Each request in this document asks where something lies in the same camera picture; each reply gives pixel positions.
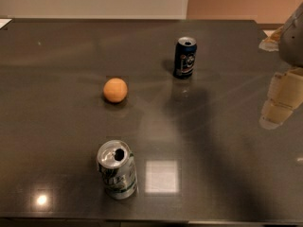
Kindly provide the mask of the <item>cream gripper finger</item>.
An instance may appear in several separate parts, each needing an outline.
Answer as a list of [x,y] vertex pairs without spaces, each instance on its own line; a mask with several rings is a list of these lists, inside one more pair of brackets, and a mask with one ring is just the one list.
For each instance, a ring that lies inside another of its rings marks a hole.
[[267,100],[261,110],[259,124],[266,130],[281,126],[303,103],[303,68],[292,67],[275,73],[271,79]]
[[271,32],[267,38],[262,40],[258,48],[268,52],[278,51],[281,33],[282,27],[279,27],[275,31]]

